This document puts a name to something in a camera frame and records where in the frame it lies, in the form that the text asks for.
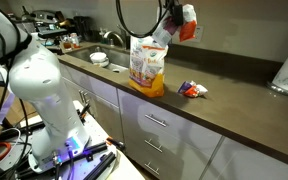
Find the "faucet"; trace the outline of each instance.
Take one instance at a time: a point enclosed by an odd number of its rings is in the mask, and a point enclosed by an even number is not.
[[[104,38],[108,38],[111,34],[114,35],[120,41],[122,48],[126,50],[126,31],[119,25],[117,27],[121,30],[121,35],[114,31],[108,31],[104,34]]]

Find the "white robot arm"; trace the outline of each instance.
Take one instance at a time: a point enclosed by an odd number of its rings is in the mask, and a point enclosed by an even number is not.
[[[16,48],[17,33],[0,12],[0,58]],[[20,30],[20,41],[28,34]],[[59,71],[57,57],[34,40],[15,56],[9,70],[9,88],[19,98],[30,102],[42,118],[45,128],[33,134],[29,164],[37,173],[53,168],[53,154],[64,162],[68,148],[75,155],[83,152],[90,137],[72,103]]]

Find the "brown countertop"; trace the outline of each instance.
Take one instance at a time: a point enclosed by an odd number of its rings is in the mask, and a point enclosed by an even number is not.
[[[91,45],[82,43],[83,48]],[[183,55],[188,49],[170,47],[169,54],[175,58],[167,58],[165,94],[160,98],[147,98],[133,90],[128,85],[128,71],[116,74],[69,55],[58,58],[67,66],[288,164],[288,97],[265,87],[267,78],[275,73],[271,71],[278,70],[280,64],[224,53],[210,55],[212,52],[196,49]],[[238,58],[245,60],[235,63]],[[185,80],[194,80],[209,92],[195,99],[177,94]]]

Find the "countertop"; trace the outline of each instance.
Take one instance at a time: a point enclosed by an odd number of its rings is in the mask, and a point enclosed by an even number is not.
[[[86,48],[96,44],[81,45]],[[165,64],[165,94],[159,98],[148,98],[132,89],[128,71],[117,74],[66,54],[58,58],[69,67],[288,164],[288,97],[265,86],[266,80],[274,77],[271,71],[280,65],[225,53],[172,48],[168,54],[173,57],[166,58]],[[208,93],[193,99],[178,94],[186,80],[202,84]]]

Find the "sink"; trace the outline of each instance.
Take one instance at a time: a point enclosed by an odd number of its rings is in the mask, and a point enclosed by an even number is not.
[[[113,72],[119,73],[123,71],[127,71],[130,67],[130,55],[125,52],[120,52],[113,48],[108,48],[104,46],[91,46],[89,48],[80,49],[77,51],[72,51],[66,53],[69,56],[73,56],[75,58],[87,61],[92,63],[90,60],[90,54],[94,52],[103,52],[106,54],[110,63],[103,67],[105,69],[109,69]]]

